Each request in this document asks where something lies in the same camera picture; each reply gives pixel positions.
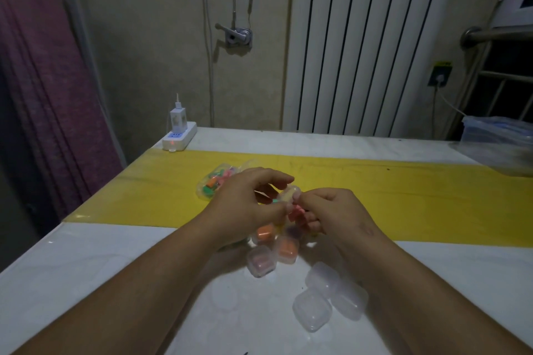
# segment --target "yellow mat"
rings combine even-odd
[[[66,221],[179,227],[206,205],[203,176],[251,158],[303,190],[351,189],[394,240],[533,247],[533,179],[474,165],[149,149]]]

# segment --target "person's left hand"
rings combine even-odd
[[[244,170],[217,190],[199,217],[216,233],[221,246],[237,242],[261,226],[282,220],[293,210],[286,202],[272,203],[278,195],[272,186],[284,190],[293,181],[294,177],[277,170]]]

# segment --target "purple curtain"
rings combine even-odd
[[[0,0],[0,64],[63,219],[122,167],[60,0]]]

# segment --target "forearm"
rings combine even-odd
[[[533,352],[385,236],[363,239],[354,255],[365,285],[415,354]]]
[[[202,215],[137,258],[16,354],[150,354],[218,249]]]

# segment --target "power strip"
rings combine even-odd
[[[187,121],[187,130],[183,133],[169,132],[162,140],[163,150],[169,152],[185,150],[192,137],[196,135],[196,122]]]

